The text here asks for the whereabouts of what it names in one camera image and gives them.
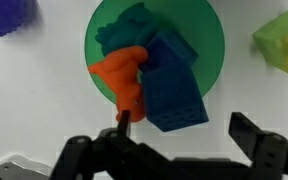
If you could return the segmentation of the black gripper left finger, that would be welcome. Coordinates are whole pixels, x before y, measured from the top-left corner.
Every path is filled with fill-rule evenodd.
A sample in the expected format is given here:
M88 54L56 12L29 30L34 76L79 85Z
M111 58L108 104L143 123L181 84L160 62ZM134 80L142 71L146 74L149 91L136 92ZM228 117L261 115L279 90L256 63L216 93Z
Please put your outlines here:
M130 136L130 111L123 110L120 121L118 123L118 130L125 136Z

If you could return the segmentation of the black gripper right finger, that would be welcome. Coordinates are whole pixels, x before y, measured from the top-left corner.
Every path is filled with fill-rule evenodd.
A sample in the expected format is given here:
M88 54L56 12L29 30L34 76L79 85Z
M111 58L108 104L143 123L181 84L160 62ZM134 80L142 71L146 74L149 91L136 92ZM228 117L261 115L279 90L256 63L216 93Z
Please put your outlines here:
M256 166L288 167L288 139L262 130L241 112L233 112L228 133Z

